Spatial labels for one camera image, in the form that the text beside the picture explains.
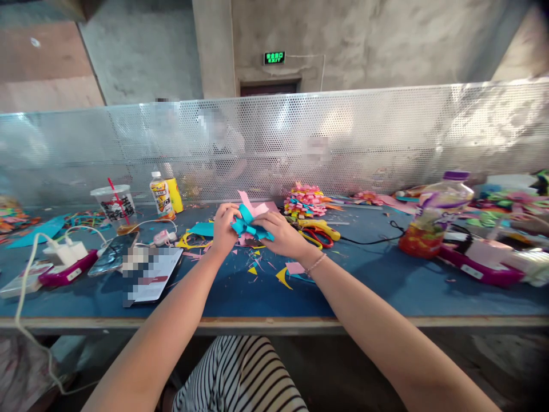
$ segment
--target hand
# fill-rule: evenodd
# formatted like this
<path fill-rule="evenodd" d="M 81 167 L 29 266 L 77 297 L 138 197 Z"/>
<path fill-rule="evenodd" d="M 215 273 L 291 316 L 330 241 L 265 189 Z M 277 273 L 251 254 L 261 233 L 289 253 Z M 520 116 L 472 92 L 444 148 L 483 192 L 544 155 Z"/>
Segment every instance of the hand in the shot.
<path fill-rule="evenodd" d="M 216 219 L 213 224 L 212 249 L 223 256 L 229 254 L 238 240 L 238 235 L 230 225 L 234 216 L 242 218 L 238 206 L 234 203 L 221 204 L 216 213 Z"/>
<path fill-rule="evenodd" d="M 314 253 L 314 249 L 318 251 L 318 249 L 307 242 L 280 213 L 263 213 L 262 215 L 257 216 L 252 223 L 262 226 L 272 233 L 274 241 L 261 239 L 261 242 L 277 255 L 300 260 L 304 256 Z"/>

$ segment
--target blue table surface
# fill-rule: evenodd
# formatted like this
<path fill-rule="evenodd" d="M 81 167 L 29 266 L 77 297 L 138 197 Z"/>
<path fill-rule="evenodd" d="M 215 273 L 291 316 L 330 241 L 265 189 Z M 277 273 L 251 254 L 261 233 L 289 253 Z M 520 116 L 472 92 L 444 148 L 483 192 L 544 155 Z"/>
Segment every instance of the blue table surface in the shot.
<path fill-rule="evenodd" d="M 217 205 L 204 209 L 187 209 L 178 215 L 178 234 L 196 222 L 211 218 Z M 156 215 L 151 207 L 142 207 L 142 220 Z M 45 220 L 77 211 L 77 208 L 54 208 L 48 212 L 36 212 Z M 391 219 L 406 227 L 410 216 L 387 209 L 347 209 L 345 212 L 329 211 L 330 221 L 346 221 L 337 229 L 345 237 L 357 241 L 375 241 L 381 236 L 394 237 L 397 229 L 389 225 Z M 141 242 L 150 242 L 162 228 L 172 228 L 169 223 L 144 224 L 140 230 Z M 104 232 L 107 239 L 114 231 Z M 73 240 L 82 240 L 88 248 L 98 248 L 101 241 L 97 234 L 77 231 Z M 38 257 L 45 248 L 39 246 Z M 230 253 L 225 259 L 204 309 L 205 317 L 313 317 L 333 316 L 327 301 L 317 285 L 299 279 L 288 278 L 293 290 L 287 289 L 275 278 L 289 260 L 260 249 L 261 268 L 257 267 L 257 280 L 248 273 L 253 261 L 249 248 L 235 247 L 238 253 Z M 6 249 L 0 246 L 0 288 L 25 268 L 30 247 Z M 361 282 L 405 316 L 547 316 L 549 315 L 549 288 L 535 288 L 528 284 L 516 284 L 501 289 L 477 282 L 472 277 L 438 261 L 414 258 L 401 252 L 396 241 L 377 245 L 355 245 L 339 241 L 328 256 L 340 264 Z M 196 262 L 184 257 L 176 279 L 181 279 Z M 122 275 L 118 272 L 89 278 L 83 274 L 69 286 L 53 290 L 40 289 L 27 295 L 23 317 L 31 318 L 146 318 L 156 307 L 145 304 L 131 308 L 122 307 Z M 0 299 L 0 316 L 15 314 L 17 299 Z"/>

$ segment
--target green exit sign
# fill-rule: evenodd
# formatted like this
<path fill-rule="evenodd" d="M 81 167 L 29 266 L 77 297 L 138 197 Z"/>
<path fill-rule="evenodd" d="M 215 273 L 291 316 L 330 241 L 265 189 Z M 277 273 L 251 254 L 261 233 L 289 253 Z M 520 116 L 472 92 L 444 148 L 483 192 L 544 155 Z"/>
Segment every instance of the green exit sign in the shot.
<path fill-rule="evenodd" d="M 285 51 L 270 51 L 268 53 L 263 54 L 263 64 L 283 64 L 286 60 L 286 52 Z"/>

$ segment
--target striped clothing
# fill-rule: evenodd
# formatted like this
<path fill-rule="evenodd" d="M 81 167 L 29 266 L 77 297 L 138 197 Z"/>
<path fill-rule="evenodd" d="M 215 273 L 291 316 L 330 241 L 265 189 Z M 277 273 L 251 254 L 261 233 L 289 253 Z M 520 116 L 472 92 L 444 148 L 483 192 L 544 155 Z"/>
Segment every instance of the striped clothing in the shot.
<path fill-rule="evenodd" d="M 307 411 L 264 336 L 219 336 L 173 400 L 172 412 Z"/>

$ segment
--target perforated metal panel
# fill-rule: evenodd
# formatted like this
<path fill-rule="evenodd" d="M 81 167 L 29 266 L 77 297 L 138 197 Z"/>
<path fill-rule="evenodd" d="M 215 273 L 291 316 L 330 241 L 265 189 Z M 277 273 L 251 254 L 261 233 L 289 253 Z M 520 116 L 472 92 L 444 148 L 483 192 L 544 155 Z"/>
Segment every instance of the perforated metal panel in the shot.
<path fill-rule="evenodd" d="M 25 205 L 94 203 L 150 172 L 188 200 L 265 199 L 295 180 L 391 193 L 447 169 L 531 172 L 549 158 L 549 81 L 354 90 L 0 116 L 0 172 Z"/>

